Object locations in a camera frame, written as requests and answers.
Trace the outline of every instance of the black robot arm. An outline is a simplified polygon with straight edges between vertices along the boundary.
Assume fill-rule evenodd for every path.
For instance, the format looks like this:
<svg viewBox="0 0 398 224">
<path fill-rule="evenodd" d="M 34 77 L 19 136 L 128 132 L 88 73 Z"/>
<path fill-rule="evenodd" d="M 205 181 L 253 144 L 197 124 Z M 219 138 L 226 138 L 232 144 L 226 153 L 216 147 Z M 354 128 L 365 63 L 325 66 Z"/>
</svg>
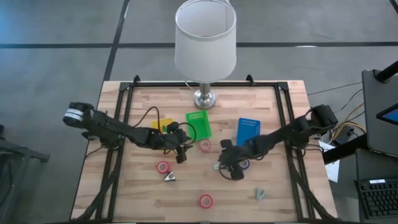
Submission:
<svg viewBox="0 0 398 224">
<path fill-rule="evenodd" d="M 309 113 L 311 113 L 311 118 L 307 119 L 306 116 Z M 297 148 L 304 148 L 311 135 L 325 134 L 337 123 L 338 120 L 330 107 L 320 105 L 311 108 L 305 115 L 296 118 L 289 125 L 273 133 L 247 140 L 243 146 L 233 146 L 230 139 L 222 140 L 223 150 L 219 156 L 220 171 L 227 169 L 231 173 L 232 180 L 243 179 L 243 170 L 238 165 L 241 161 L 261 160 L 277 143 L 285 140 L 289 140 Z"/>
<path fill-rule="evenodd" d="M 63 122 L 74 128 L 86 129 L 91 136 L 99 137 L 104 147 L 111 149 L 117 148 L 119 142 L 126 137 L 139 147 L 176 150 L 178 163 L 187 160 L 185 151 L 191 147 L 185 144 L 190 138 L 179 128 L 177 122 L 169 124 L 167 134 L 162 134 L 158 129 L 136 128 L 137 125 L 130 126 L 120 122 L 104 112 L 94 110 L 88 103 L 70 103 Z"/>
</svg>

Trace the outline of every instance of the wooden tabletop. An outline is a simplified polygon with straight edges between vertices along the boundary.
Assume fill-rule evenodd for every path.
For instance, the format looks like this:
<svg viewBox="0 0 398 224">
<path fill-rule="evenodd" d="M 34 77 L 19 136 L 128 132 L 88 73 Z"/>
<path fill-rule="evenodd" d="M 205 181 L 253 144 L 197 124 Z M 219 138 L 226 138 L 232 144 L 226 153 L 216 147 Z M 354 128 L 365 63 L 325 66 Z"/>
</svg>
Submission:
<svg viewBox="0 0 398 224">
<path fill-rule="evenodd" d="M 301 116 L 309 109 L 303 81 L 288 81 L 294 114 Z M 104 82 L 98 110 L 113 117 L 120 82 Z M 261 134 L 280 128 L 273 87 L 214 87 L 217 96 L 214 108 L 208 111 L 212 137 L 211 151 L 203 153 L 198 143 L 187 151 L 187 160 L 177 164 L 175 154 L 139 148 L 126 141 L 123 155 L 114 222 L 288 222 L 295 221 L 292 188 L 283 143 L 276 145 L 261 161 L 251 161 L 244 179 L 226 180 L 213 169 L 221 152 L 220 141 L 236 142 L 239 118 L 261 121 Z M 160 118 L 185 122 L 185 113 L 197 111 L 193 91 L 185 87 L 134 88 L 129 124 L 134 125 L 151 106 L 157 106 Z M 140 126 L 150 126 L 156 120 L 150 111 Z M 100 146 L 93 141 L 88 152 Z M 88 157 L 83 166 L 72 218 L 78 217 L 98 193 L 106 158 L 106 150 Z M 175 182 L 164 182 L 164 175 L 155 167 L 167 161 L 176 176 Z M 307 151 L 305 158 L 308 181 L 312 192 L 330 214 L 336 217 L 322 155 Z M 255 199 L 255 189 L 266 191 L 264 200 Z M 200 195 L 209 194 L 214 204 L 210 209 L 199 206 Z M 303 208 L 305 200 L 300 194 Z M 109 194 L 104 206 L 108 209 Z"/>
</svg>

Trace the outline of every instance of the keyboard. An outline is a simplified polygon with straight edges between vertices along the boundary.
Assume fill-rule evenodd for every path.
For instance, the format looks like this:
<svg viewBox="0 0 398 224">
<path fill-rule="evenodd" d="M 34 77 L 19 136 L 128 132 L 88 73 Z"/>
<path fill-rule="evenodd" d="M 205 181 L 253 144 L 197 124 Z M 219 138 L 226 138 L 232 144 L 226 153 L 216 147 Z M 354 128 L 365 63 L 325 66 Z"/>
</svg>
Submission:
<svg viewBox="0 0 398 224">
<path fill-rule="evenodd" d="M 398 217 L 398 178 L 359 180 L 356 187 L 366 218 Z"/>
</svg>

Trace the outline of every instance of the silver lamp base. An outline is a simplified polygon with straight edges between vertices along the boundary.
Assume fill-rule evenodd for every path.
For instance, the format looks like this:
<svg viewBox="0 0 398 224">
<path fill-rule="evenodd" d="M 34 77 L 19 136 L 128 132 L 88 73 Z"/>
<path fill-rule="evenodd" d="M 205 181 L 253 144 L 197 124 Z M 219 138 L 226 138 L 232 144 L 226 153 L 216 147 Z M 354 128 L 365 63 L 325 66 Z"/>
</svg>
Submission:
<svg viewBox="0 0 398 224">
<path fill-rule="evenodd" d="M 210 84 L 200 84 L 200 89 L 193 95 L 195 106 L 199 110 L 209 110 L 216 105 L 216 93 L 210 90 Z"/>
</svg>

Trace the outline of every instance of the computer monitor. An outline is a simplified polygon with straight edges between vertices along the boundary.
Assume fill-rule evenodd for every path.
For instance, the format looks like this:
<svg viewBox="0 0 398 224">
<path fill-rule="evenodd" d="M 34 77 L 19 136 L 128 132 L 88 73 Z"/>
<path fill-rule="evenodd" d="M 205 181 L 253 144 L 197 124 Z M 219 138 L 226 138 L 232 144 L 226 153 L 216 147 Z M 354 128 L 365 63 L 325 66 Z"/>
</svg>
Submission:
<svg viewBox="0 0 398 224">
<path fill-rule="evenodd" d="M 376 118 L 394 125 L 398 125 L 398 103 L 378 113 Z"/>
</svg>

